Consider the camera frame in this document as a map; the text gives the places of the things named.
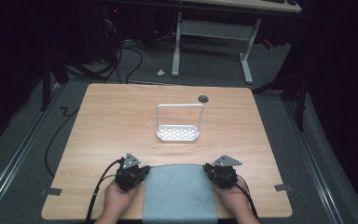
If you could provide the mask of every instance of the human hand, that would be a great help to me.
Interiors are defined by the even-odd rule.
[[[246,192],[249,192],[245,182],[238,179],[237,184]],[[220,189],[214,183],[213,190],[219,196],[223,205],[234,215],[238,224],[258,224],[257,218],[252,213],[249,201],[245,194],[236,186],[230,189]]]
[[[142,184],[127,192],[120,188],[120,185],[112,181],[106,188],[103,202],[103,213],[95,222],[96,224],[113,224],[127,211],[133,198]]]

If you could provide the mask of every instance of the white basket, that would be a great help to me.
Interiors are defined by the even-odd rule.
[[[195,125],[189,124],[160,124],[159,120],[159,110],[162,107],[187,107],[187,106],[197,106],[200,108],[200,116]],[[194,142],[200,135],[200,123],[202,120],[203,114],[203,105],[201,104],[190,104],[190,105],[157,105],[157,137],[161,141],[165,142]]]

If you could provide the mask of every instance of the black clamp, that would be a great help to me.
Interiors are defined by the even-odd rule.
[[[116,171],[115,181],[124,191],[133,189],[139,183],[144,181],[146,175],[149,174],[150,166],[139,168],[141,163],[138,159],[127,153],[126,158],[119,160],[120,167]]]
[[[230,189],[237,183],[237,173],[232,166],[241,165],[240,161],[229,156],[221,156],[213,164],[205,163],[203,169],[208,178],[220,189]]]

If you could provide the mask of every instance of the light wood surface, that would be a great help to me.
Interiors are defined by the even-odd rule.
[[[199,139],[194,143],[160,142],[156,105],[197,104],[200,95],[208,96],[209,102],[204,104]],[[228,155],[243,162],[235,169],[247,181],[261,217],[292,214],[286,192],[274,188],[282,179],[249,89],[91,84],[52,183],[62,193],[47,197],[42,217],[85,218],[101,174],[127,152],[137,157],[141,166],[204,164]],[[108,174],[115,174],[117,168]],[[103,210],[103,192],[110,181],[103,182],[94,218]],[[219,200],[216,206],[219,217],[231,217]],[[143,189],[123,218],[142,218],[142,211]]]
[[[279,12],[300,12],[301,7],[297,4],[291,6],[284,2],[272,3],[261,0],[183,0],[183,2],[192,2],[192,3],[201,3],[201,4],[211,4],[211,5],[221,5],[226,7],[245,7],[261,10],[271,10]]]

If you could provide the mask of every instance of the gray cloth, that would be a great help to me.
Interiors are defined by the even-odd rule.
[[[201,165],[152,167],[145,179],[144,224],[216,224],[212,184]]]

